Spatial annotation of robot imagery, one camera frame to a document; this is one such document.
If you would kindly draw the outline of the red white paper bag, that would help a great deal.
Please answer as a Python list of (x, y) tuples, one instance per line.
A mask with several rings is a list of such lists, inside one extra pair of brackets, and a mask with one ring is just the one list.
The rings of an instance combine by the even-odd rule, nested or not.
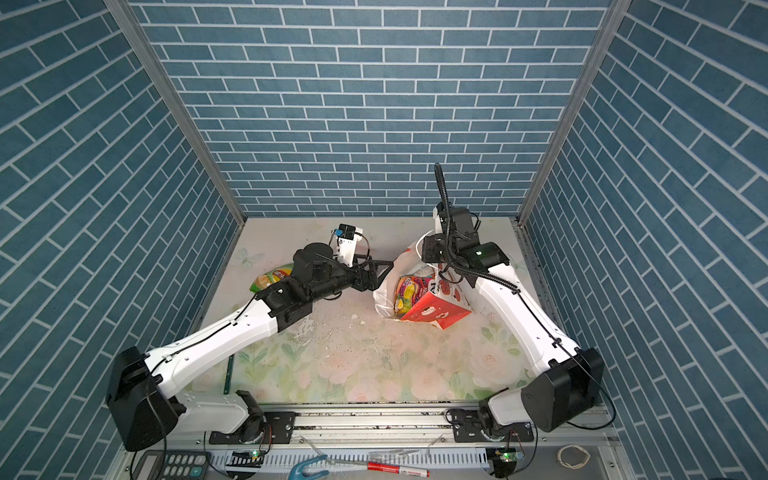
[(458, 280), (439, 273), (442, 265), (422, 260), (428, 231), (394, 261), (392, 270), (373, 292), (374, 307), (383, 318), (427, 323), (446, 330), (472, 313)]

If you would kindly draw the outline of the green chips bag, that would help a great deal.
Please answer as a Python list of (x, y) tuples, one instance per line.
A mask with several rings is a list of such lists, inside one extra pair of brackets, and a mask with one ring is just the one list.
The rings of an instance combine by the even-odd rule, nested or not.
[(258, 275), (252, 282), (249, 290), (253, 293), (258, 293), (265, 290), (272, 284), (275, 284), (285, 277), (290, 276), (293, 270), (293, 266), (293, 263), (288, 263)]

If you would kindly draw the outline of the fruit candy bag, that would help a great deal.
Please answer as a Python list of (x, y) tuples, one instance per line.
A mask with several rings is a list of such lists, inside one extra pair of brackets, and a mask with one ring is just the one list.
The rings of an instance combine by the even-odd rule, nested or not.
[(394, 295), (394, 314), (404, 317), (427, 293), (434, 282), (433, 276), (403, 276), (398, 280)]

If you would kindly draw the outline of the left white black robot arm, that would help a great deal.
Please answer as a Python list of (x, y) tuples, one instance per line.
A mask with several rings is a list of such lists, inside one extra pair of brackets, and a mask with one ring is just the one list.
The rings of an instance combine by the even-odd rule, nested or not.
[(393, 267), (392, 261), (359, 254), (343, 262), (330, 245), (310, 243), (294, 253), (287, 277), (255, 293), (235, 313), (148, 352), (131, 346), (117, 354), (105, 403), (124, 448), (141, 451), (173, 432), (257, 440), (265, 422), (250, 393), (194, 399), (184, 388), (231, 355), (307, 317), (316, 302), (348, 288), (376, 290)]

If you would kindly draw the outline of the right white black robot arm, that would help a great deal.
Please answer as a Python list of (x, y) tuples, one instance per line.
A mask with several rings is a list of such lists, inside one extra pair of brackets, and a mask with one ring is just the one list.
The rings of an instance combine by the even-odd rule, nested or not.
[(479, 220), (447, 201), (433, 210), (436, 231), (424, 237), (420, 256), (457, 273), (484, 298), (518, 340), (533, 379), (480, 402), (482, 429), (490, 437), (513, 424), (544, 432), (595, 407), (601, 395), (604, 361), (583, 349), (536, 304), (520, 283), (508, 256), (494, 242), (479, 239)]

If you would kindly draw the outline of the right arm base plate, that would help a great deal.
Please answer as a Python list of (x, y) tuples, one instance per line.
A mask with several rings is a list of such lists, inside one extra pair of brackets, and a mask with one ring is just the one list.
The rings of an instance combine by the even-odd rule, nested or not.
[(532, 442), (533, 426), (530, 422), (513, 422), (500, 425), (483, 408), (449, 408), (443, 412), (449, 424), (454, 441), (457, 443), (487, 442)]

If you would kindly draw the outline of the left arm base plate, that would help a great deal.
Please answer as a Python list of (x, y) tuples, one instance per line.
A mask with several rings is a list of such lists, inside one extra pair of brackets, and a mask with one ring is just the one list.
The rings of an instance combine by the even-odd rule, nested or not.
[(267, 411), (258, 421), (249, 418), (234, 433), (210, 432), (208, 442), (212, 445), (289, 444), (296, 417), (293, 411)]

